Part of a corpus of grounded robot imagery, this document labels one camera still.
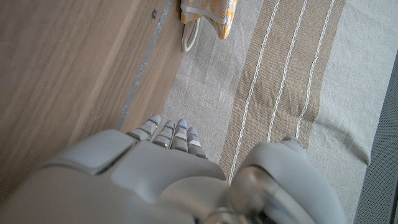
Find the gray plastic casing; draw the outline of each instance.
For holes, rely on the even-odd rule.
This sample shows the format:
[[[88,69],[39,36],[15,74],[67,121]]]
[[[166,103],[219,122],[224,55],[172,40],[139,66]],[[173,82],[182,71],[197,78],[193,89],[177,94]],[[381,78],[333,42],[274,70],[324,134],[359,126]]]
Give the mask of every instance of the gray plastic casing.
[[[345,223],[327,181],[284,143],[258,144],[237,174],[260,167],[316,223]],[[32,174],[0,206],[0,223],[204,223],[219,208],[233,211],[228,194],[218,164],[107,130]]]

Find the wooden panel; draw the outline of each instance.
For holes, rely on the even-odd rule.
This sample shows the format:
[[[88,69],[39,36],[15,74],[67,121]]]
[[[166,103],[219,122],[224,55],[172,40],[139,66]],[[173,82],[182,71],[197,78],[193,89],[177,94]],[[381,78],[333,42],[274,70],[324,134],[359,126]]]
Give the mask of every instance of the wooden panel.
[[[182,32],[180,5],[173,3],[145,70],[146,75],[141,79],[136,97],[123,123],[122,131],[140,126],[153,114],[161,114],[183,57]]]
[[[152,11],[161,14],[165,2],[0,2],[0,201],[68,144],[115,128],[157,25]],[[176,46],[181,28],[168,26],[170,36],[162,29],[158,42]],[[176,53],[164,50],[170,52],[154,50],[152,58]],[[145,72],[142,84],[159,74]]]

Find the yellow patterned towel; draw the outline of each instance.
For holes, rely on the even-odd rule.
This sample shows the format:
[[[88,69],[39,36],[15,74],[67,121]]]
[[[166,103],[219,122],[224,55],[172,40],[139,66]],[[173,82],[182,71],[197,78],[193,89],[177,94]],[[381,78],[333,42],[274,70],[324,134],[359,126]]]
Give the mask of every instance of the yellow patterned towel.
[[[188,24],[204,16],[214,26],[220,39],[227,38],[234,19],[237,0],[182,0],[181,21]]]

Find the beige rug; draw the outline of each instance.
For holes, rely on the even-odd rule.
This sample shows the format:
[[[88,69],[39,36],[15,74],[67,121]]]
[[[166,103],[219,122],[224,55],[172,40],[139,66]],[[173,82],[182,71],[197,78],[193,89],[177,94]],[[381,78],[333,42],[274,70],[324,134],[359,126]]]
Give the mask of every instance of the beige rug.
[[[275,6],[274,1],[264,1],[236,90],[221,155],[220,166],[226,174],[231,172],[236,150],[239,150],[238,166],[258,142],[276,142],[286,135],[296,135],[298,117],[305,105],[308,79],[312,74],[310,103],[300,129],[300,140],[308,146],[312,123],[319,109],[323,72],[344,3],[281,1]],[[252,85],[267,29],[270,32],[266,37],[259,75],[255,85]],[[253,94],[249,99],[251,86]],[[248,107],[247,118],[243,121],[245,106]]]
[[[201,23],[163,123],[186,118],[227,177],[256,143],[299,134],[353,223],[398,49],[395,8],[370,0],[238,1],[226,40]]]

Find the white robotic hand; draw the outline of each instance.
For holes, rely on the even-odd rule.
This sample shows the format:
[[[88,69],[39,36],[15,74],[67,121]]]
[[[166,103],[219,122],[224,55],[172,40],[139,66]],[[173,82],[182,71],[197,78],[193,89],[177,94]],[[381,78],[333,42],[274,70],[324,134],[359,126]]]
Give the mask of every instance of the white robotic hand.
[[[260,143],[231,185],[195,128],[155,115],[100,132],[47,161],[0,207],[0,223],[345,223],[295,138]]]

